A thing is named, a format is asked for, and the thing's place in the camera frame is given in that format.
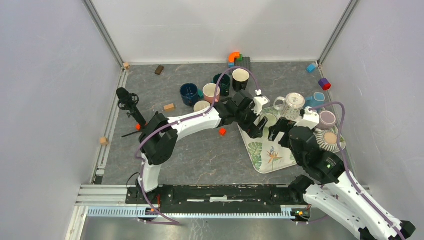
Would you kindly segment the black octagonal mug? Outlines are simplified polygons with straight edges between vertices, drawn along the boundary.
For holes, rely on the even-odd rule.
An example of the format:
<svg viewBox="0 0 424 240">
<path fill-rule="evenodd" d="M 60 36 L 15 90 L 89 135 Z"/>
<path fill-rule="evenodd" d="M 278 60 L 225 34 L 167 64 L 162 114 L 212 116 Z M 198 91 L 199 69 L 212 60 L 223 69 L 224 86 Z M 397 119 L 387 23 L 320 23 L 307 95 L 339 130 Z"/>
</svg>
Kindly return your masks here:
<svg viewBox="0 0 424 240">
<path fill-rule="evenodd" d="M 250 73 L 247 70 L 238 68 L 232 73 L 232 87 L 235 92 L 246 90 Z"/>
</svg>

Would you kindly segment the dark green mug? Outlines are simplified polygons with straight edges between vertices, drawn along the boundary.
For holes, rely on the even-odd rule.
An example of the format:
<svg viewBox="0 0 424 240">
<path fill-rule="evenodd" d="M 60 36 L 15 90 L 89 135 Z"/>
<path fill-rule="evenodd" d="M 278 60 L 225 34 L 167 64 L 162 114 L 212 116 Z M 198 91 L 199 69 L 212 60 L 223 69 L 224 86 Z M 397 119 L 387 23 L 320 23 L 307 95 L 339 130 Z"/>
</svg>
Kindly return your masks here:
<svg viewBox="0 0 424 240">
<path fill-rule="evenodd" d="M 222 74 L 216 74 L 213 77 L 212 83 L 217 84 L 220 76 Z M 231 86 L 231 78 L 229 75 L 224 74 L 219 82 L 219 88 L 220 88 L 220 95 L 224 97 L 228 97 L 230 95 L 230 86 Z"/>
</svg>

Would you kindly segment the pink mug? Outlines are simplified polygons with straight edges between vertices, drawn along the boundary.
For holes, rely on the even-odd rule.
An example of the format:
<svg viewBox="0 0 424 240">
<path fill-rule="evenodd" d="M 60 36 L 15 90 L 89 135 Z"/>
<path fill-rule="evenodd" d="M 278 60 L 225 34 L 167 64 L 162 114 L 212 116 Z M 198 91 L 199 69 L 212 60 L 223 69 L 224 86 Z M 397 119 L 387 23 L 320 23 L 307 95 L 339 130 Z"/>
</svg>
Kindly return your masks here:
<svg viewBox="0 0 424 240">
<path fill-rule="evenodd" d="M 218 102 L 220 100 L 220 88 L 217 89 L 217 95 L 214 101 L 215 91 L 216 91 L 217 85 L 215 83 L 208 83 L 206 84 L 203 89 L 203 99 L 207 102 L 209 102 L 211 105 L 213 102 Z"/>
</svg>

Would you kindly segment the white ribbed mug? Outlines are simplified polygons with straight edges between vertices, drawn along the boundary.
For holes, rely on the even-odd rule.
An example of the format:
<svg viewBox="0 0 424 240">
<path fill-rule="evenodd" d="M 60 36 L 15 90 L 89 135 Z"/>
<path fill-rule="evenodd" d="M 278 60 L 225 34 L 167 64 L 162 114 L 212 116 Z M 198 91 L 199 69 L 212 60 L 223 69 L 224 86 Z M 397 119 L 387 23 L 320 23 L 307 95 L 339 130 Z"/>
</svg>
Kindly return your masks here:
<svg viewBox="0 0 424 240">
<path fill-rule="evenodd" d="M 200 112 L 202 110 L 208 109 L 210 106 L 211 106 L 211 104 L 208 101 L 200 100 L 194 105 L 193 111 L 195 113 Z"/>
</svg>

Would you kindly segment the dark blue mug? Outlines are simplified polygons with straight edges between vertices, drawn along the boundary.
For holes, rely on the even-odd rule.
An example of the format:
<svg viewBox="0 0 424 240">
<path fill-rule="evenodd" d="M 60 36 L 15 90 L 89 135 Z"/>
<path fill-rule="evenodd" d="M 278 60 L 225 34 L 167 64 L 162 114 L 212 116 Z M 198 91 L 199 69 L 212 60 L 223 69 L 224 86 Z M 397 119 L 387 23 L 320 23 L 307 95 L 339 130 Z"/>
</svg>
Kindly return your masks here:
<svg viewBox="0 0 424 240">
<path fill-rule="evenodd" d="M 194 83 L 185 83 L 180 87 L 179 93 L 186 106 L 193 107 L 199 101 L 198 90 Z"/>
</svg>

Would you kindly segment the light green mug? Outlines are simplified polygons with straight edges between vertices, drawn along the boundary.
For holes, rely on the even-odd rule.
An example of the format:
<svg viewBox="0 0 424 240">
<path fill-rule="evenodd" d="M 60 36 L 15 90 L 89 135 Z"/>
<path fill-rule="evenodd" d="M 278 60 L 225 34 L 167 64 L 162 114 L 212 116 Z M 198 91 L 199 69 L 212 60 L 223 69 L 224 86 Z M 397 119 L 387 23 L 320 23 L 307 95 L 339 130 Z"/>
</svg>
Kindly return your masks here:
<svg viewBox="0 0 424 240">
<path fill-rule="evenodd" d="M 272 113 L 264 113 L 264 114 L 262 114 L 260 116 L 260 118 L 259 118 L 259 123 L 262 120 L 264 120 L 264 119 L 267 119 L 267 122 L 266 122 L 266 124 L 263 127 L 263 130 L 264 131 L 265 130 L 268 130 L 270 127 L 275 126 L 276 123 L 277 123 L 277 121 L 278 121 L 277 117 L 274 114 L 272 114 Z"/>
</svg>

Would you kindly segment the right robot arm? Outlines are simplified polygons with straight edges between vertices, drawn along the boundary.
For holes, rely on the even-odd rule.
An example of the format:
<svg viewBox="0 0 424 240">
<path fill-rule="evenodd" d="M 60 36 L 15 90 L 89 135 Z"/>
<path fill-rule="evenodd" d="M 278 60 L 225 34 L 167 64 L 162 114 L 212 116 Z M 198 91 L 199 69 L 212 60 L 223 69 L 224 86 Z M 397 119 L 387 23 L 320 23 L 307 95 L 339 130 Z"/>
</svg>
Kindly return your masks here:
<svg viewBox="0 0 424 240">
<path fill-rule="evenodd" d="M 399 220 L 379 205 L 359 184 L 334 153 L 320 149 L 314 131 L 280 118 L 270 127 L 268 139 L 288 148 L 307 175 L 289 185 L 289 199 L 320 209 L 350 231 L 358 240 L 406 240 L 416 231 L 407 220 Z"/>
</svg>

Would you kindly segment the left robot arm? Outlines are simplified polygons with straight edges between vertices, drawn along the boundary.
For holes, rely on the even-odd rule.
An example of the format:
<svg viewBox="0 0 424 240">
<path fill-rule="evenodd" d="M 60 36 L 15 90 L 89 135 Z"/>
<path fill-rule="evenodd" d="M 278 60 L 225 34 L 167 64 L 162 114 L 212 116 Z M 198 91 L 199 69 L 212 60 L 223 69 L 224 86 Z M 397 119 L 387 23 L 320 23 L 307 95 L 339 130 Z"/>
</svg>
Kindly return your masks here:
<svg viewBox="0 0 424 240">
<path fill-rule="evenodd" d="M 145 204 L 157 198 L 161 166 L 168 161 L 178 141 L 195 133 L 237 123 L 252 139 L 261 138 L 267 119 L 260 120 L 261 112 L 270 100 L 257 92 L 253 97 L 241 90 L 233 97 L 215 102 L 198 112 L 179 117 L 156 114 L 139 137 L 135 157 L 141 160 L 138 177 L 138 197 Z"/>
</svg>

